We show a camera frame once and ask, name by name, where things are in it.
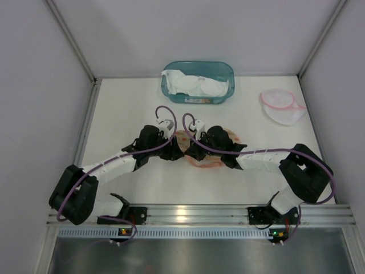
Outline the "floral pink laundry bag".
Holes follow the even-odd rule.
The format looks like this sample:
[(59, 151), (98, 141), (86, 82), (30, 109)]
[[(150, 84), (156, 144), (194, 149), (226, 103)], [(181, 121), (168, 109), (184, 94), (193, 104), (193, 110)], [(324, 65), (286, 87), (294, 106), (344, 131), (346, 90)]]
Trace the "floral pink laundry bag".
[[(239, 137), (237, 134), (235, 134), (233, 131), (224, 128), (224, 130), (228, 133), (229, 138), (234, 143), (241, 143)], [(187, 135), (187, 133), (184, 130), (178, 130), (176, 133), (177, 137), (177, 143), (179, 145), (179, 148), (182, 152), (185, 152), (188, 147), (190, 146), (190, 137)], [(225, 167), (224, 163), (220, 160), (220, 157), (218, 156), (206, 156), (202, 161), (198, 161), (191, 156), (185, 155), (185, 159), (194, 167), (197, 168), (218, 168), (218, 167)]]

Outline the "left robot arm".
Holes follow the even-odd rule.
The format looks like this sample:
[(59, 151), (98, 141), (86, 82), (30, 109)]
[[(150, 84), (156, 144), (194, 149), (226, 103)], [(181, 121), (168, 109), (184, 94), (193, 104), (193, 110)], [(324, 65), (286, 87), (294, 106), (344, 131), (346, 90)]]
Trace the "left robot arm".
[(99, 187), (137, 171), (151, 157), (175, 161), (183, 156), (177, 137), (167, 128), (146, 125), (132, 144), (110, 159), (85, 167), (68, 166), (48, 203), (58, 212), (60, 221), (68, 220), (74, 225), (82, 224), (90, 217), (96, 217), (99, 224), (131, 221), (130, 203), (115, 193), (101, 198)]

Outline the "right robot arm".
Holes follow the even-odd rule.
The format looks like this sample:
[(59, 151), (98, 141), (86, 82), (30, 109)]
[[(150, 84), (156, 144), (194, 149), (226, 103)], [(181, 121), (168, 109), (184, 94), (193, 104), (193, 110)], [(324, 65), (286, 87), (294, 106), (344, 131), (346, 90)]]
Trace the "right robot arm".
[(190, 124), (184, 128), (190, 137), (185, 154), (197, 161), (215, 156), (225, 166), (235, 170), (259, 170), (281, 175), (286, 187), (279, 190), (265, 207), (269, 214), (284, 215), (301, 204), (323, 204), (321, 194), (333, 179), (333, 171), (304, 144), (292, 149), (253, 149), (231, 140), (221, 126), (204, 130), (204, 126)]

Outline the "white bra in bin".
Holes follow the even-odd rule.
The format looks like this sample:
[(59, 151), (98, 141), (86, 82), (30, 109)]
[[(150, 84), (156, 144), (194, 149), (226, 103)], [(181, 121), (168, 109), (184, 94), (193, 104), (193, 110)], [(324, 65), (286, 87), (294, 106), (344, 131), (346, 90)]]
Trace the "white bra in bin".
[(167, 81), (168, 93), (189, 96), (219, 97), (227, 94), (229, 81), (214, 80), (204, 76), (185, 75), (180, 70), (164, 70), (161, 73)]

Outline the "small white mesh laundry bag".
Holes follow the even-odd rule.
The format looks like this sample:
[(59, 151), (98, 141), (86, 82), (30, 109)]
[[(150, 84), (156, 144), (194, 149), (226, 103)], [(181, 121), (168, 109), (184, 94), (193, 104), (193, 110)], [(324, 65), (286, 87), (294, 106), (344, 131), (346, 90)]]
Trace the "small white mesh laundry bag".
[(260, 93), (259, 98), (266, 115), (284, 126), (294, 125), (306, 113), (306, 107), (298, 104), (290, 91), (266, 90)]

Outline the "teal plastic bin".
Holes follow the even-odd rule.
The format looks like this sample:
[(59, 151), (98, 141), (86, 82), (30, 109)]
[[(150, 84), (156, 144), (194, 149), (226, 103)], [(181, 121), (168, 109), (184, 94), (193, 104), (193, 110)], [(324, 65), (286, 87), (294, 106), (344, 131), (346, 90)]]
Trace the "teal plastic bin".
[(235, 90), (234, 71), (224, 62), (175, 61), (161, 76), (161, 91), (173, 103), (221, 104)]

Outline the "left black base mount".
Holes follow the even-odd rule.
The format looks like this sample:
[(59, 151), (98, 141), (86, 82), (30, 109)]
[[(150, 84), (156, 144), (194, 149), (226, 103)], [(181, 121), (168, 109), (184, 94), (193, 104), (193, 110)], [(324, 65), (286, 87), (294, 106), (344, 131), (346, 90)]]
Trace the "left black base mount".
[(121, 220), (125, 220), (126, 224), (142, 225), (147, 219), (147, 211), (147, 207), (123, 206), (117, 215), (106, 215), (110, 219), (98, 217), (97, 224), (122, 224)]

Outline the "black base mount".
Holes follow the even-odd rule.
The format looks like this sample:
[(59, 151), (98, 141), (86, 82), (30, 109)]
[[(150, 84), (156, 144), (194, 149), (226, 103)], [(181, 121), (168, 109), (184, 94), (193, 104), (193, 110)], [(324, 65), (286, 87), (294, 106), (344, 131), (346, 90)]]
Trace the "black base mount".
[(250, 225), (294, 225), (299, 218), (298, 208), (294, 207), (285, 214), (280, 214), (272, 206), (248, 207)]
[(121, 220), (125, 220), (126, 224), (142, 225), (147, 219), (147, 211), (147, 207), (123, 206), (117, 215), (106, 215), (110, 219), (98, 217), (97, 224), (122, 224)]

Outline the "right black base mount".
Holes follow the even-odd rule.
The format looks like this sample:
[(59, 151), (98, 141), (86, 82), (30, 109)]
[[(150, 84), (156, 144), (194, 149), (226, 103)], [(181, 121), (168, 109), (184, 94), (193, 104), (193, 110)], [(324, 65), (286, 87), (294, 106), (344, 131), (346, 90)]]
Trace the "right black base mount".
[(280, 214), (272, 206), (248, 207), (250, 225), (294, 225), (299, 218), (298, 208), (294, 207), (285, 214)]

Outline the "left aluminium corner post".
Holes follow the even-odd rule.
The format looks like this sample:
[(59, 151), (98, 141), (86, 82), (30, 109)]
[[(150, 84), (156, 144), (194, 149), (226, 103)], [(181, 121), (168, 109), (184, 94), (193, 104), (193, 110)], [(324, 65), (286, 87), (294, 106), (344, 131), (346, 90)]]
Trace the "left aluminium corner post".
[(77, 60), (79, 61), (80, 65), (82, 66), (84, 72), (88, 76), (89, 80), (92, 83), (96, 82), (96, 77), (94, 76), (84, 54), (82, 53), (81, 48), (79, 47), (74, 35), (72, 34), (71, 29), (69, 28), (67, 22), (65, 21), (62, 13), (60, 12), (57, 4), (55, 1), (52, 0), (44, 0), (43, 3), (48, 8), (50, 14), (52, 15), (53, 19), (55, 20), (56, 24), (59, 26), (62, 34), (64, 35), (66, 41), (70, 45), (72, 51), (74, 52)]

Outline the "aluminium corner post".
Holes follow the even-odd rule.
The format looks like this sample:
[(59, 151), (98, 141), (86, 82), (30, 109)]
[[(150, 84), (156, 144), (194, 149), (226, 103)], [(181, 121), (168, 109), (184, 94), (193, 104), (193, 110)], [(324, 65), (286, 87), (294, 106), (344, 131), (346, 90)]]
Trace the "aluminium corner post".
[(317, 53), (319, 53), (321, 47), (325, 43), (325, 40), (330, 35), (332, 29), (334, 28), (337, 20), (340, 18), (342, 13), (344, 12), (346, 6), (349, 4), (349, 0), (340, 0), (336, 2), (336, 5), (333, 11), (330, 13), (330, 16), (326, 20), (324, 26), (322, 27), (317, 39), (315, 40), (311, 50), (309, 51), (307, 57), (305, 58), (303, 65), (301, 66), (297, 78), (301, 80), (305, 75), (306, 71), (309, 69), (310, 65), (314, 61)]
[(96, 77), (94, 76), (84, 54), (82, 53), (81, 48), (79, 47), (74, 35), (72, 34), (71, 29), (69, 28), (67, 22), (65, 21), (62, 13), (60, 12), (57, 4), (55, 1), (52, 0), (44, 0), (43, 3), (48, 8), (50, 14), (52, 15), (53, 19), (55, 20), (56, 24), (59, 26), (62, 34), (64, 35), (66, 41), (70, 45), (72, 51), (74, 52), (77, 60), (79, 61), (80, 65), (82, 66), (84, 72), (88, 76), (89, 80), (92, 83), (96, 82)]

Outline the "aluminium front rail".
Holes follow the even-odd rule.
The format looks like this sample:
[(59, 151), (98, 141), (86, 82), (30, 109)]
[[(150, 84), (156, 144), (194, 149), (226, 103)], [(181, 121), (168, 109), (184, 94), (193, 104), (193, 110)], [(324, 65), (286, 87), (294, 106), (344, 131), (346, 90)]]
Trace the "aluminium front rail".
[[(147, 209), (145, 226), (248, 227), (253, 204), (135, 204)], [(301, 225), (306, 228), (354, 227), (351, 207), (344, 204), (302, 205)]]

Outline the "right aluminium corner post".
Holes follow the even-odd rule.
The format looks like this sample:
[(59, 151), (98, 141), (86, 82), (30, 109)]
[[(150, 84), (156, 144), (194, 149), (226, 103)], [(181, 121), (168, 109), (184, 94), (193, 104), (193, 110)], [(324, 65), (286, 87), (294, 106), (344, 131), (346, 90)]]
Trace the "right aluminium corner post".
[(330, 13), (330, 16), (326, 20), (324, 26), (322, 27), (317, 39), (315, 40), (311, 50), (309, 51), (307, 57), (305, 58), (303, 65), (301, 66), (297, 78), (301, 80), (305, 75), (306, 71), (309, 69), (310, 65), (314, 61), (317, 53), (319, 53), (321, 47), (325, 43), (325, 40), (330, 35), (332, 29), (334, 28), (337, 20), (340, 18), (342, 13), (344, 12), (346, 6), (349, 4), (349, 0), (340, 0), (336, 2), (336, 5), (333, 11)]

